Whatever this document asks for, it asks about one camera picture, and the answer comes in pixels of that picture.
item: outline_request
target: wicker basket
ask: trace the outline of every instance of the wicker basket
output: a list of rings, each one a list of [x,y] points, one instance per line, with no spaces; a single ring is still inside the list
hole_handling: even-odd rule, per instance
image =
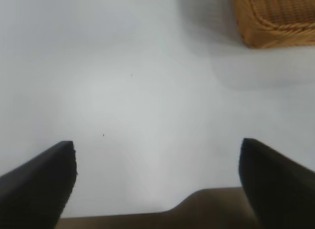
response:
[[[233,0],[249,47],[315,45],[315,0]]]

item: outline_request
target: white tabletop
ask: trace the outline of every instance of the white tabletop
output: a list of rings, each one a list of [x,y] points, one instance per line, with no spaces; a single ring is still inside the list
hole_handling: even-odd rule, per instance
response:
[[[315,48],[252,50],[230,0],[0,0],[0,174],[73,140],[64,216],[239,186],[243,137],[315,170]]]

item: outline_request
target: brown basket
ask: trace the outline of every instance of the brown basket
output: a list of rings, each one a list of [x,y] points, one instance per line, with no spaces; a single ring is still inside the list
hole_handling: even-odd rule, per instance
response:
[[[244,42],[254,48],[315,45],[315,0],[233,0]]]

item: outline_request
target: woven basket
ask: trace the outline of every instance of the woven basket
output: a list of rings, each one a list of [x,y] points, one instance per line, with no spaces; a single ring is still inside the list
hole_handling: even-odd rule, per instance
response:
[[[315,0],[233,0],[249,47],[315,45]]]

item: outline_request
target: white table surface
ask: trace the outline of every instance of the white table surface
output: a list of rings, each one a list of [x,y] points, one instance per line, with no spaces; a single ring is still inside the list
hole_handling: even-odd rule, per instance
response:
[[[243,137],[315,170],[315,47],[251,50],[230,0],[0,0],[0,174],[73,140],[70,216],[240,186]]]

